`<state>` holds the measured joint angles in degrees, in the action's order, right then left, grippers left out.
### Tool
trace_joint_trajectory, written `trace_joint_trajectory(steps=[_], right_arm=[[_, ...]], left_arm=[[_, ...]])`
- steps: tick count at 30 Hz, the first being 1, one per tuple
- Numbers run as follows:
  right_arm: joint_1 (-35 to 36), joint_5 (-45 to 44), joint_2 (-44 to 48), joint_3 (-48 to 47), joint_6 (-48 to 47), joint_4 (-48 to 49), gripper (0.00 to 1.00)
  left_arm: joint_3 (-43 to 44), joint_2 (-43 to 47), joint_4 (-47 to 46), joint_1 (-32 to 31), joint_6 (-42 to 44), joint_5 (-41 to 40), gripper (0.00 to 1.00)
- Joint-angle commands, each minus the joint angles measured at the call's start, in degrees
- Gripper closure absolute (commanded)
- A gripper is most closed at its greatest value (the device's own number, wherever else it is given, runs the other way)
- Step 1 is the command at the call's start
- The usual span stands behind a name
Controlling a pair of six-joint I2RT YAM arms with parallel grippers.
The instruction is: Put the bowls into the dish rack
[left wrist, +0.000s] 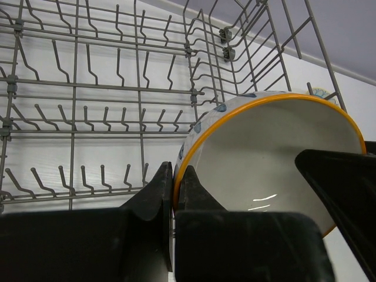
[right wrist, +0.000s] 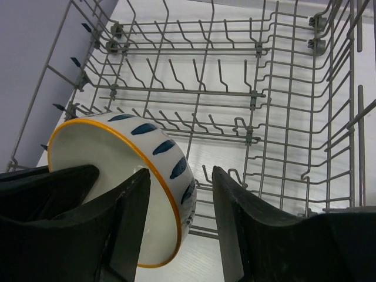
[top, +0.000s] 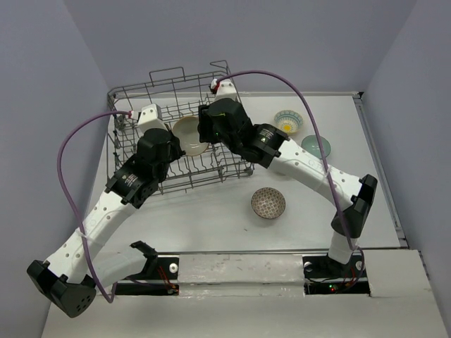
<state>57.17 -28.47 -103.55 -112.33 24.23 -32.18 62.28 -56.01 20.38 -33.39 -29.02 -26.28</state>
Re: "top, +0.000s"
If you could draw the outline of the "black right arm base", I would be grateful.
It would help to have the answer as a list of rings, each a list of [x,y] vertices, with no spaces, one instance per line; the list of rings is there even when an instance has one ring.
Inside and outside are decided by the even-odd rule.
[[[303,256],[302,263],[306,295],[371,293],[360,255],[351,256],[349,263],[344,265],[326,254]]]

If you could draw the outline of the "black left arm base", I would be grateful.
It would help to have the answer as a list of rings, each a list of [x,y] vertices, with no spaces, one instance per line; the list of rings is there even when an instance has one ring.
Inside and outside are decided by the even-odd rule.
[[[159,256],[116,285],[119,296],[178,296],[179,257]]]

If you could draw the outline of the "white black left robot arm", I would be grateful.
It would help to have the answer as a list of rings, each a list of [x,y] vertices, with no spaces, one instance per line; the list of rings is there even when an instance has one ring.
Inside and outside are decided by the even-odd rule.
[[[154,274],[158,254],[142,241],[97,267],[93,262],[120,225],[158,191],[170,164],[183,155],[179,139],[170,130],[147,130],[136,153],[107,182],[78,229],[46,260],[31,262],[27,274],[36,288],[69,318],[81,315],[105,287],[129,276]]]

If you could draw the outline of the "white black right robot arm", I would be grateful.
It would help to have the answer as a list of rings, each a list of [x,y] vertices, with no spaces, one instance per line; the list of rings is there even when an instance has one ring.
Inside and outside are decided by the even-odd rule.
[[[247,162],[304,184],[337,208],[324,267],[333,276],[346,272],[373,205],[378,180],[372,175],[357,177],[324,165],[278,128],[252,123],[243,105],[232,99],[199,106],[198,118],[201,142],[222,143]]]

